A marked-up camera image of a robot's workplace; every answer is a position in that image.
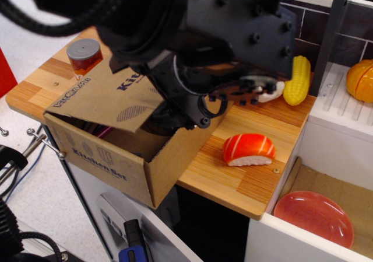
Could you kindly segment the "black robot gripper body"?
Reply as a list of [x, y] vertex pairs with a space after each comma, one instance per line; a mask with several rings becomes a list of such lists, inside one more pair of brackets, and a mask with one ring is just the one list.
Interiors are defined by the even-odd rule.
[[228, 101], [224, 99], [218, 111], [211, 112], [206, 103], [208, 92], [198, 93], [185, 86], [181, 75], [187, 74], [191, 69], [178, 63], [176, 55], [170, 51], [163, 51], [151, 61], [142, 64], [130, 64], [120, 61], [114, 55], [111, 57], [110, 68], [113, 73], [127, 67], [145, 75], [164, 99], [141, 126], [149, 133], [167, 136], [179, 128], [204, 129], [210, 126], [212, 119], [222, 116], [228, 109]]

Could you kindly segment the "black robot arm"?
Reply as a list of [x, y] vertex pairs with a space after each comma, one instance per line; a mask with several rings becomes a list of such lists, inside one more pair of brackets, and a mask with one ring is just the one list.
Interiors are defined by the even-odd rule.
[[[111, 50], [110, 68], [147, 76], [163, 98], [151, 116], [162, 129], [206, 128], [229, 102], [255, 104], [292, 78], [295, 14], [281, 0], [33, 0], [69, 19], [47, 25], [10, 0], [1, 14], [44, 36], [94, 26]], [[206, 103], [219, 100], [217, 114]]]

